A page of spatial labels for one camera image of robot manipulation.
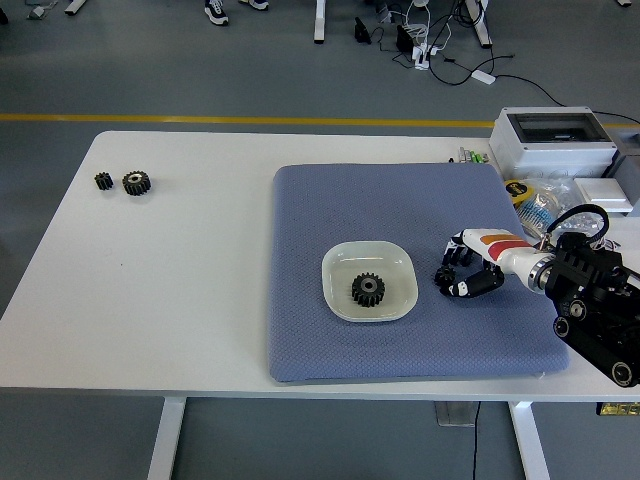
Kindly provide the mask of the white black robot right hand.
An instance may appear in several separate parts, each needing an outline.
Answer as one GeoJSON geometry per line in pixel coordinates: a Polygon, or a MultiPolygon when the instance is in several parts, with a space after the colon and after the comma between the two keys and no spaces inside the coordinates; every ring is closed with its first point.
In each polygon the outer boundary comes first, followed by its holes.
{"type": "Polygon", "coordinates": [[[499,288],[505,275],[516,275],[535,293],[542,270],[552,256],[542,252],[517,235],[503,229],[464,229],[447,243],[434,281],[445,296],[474,298],[499,288]],[[481,257],[483,268],[464,280],[455,280],[450,265],[468,266],[473,255],[481,257]]]}

